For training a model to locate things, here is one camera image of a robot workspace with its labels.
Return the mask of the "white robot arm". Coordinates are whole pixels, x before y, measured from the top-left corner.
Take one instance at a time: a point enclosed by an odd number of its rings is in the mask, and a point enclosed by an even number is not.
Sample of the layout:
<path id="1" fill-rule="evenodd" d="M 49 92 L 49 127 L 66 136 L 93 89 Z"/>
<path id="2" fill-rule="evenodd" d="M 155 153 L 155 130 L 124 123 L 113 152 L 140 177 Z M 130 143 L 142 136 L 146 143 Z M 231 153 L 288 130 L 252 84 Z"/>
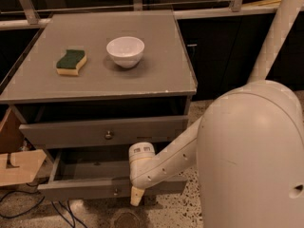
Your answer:
<path id="1" fill-rule="evenodd" d="M 204 228 L 304 228 L 302 107 L 280 83 L 225 93 L 163 151 L 132 145 L 129 164 L 132 205 L 195 165 Z"/>

